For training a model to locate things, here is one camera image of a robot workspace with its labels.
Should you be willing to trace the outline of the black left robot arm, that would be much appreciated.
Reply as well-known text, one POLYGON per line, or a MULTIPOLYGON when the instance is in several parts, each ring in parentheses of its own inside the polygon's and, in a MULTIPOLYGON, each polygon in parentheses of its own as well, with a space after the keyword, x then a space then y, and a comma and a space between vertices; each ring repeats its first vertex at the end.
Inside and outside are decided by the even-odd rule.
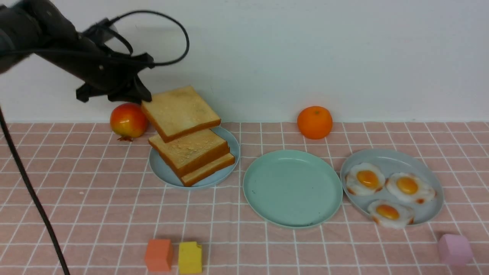
POLYGON ((19 0, 0 11, 1 73, 32 54, 82 80, 76 98, 107 96, 112 102, 152 100, 138 74, 150 68, 149 54, 133 48, 105 18, 79 32, 49 0, 19 0))

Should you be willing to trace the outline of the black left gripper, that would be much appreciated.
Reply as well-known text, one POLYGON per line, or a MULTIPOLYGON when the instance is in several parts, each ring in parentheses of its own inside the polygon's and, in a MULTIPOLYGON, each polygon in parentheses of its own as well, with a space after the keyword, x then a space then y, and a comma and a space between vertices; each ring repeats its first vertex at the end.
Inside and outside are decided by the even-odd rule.
POLYGON ((86 103, 91 97, 108 94, 111 102, 152 101, 151 92, 138 76, 145 68, 154 67, 154 59, 149 54, 131 56, 93 42, 76 42, 73 49, 85 54, 72 62, 73 75, 84 80, 76 90, 77 100, 86 103))

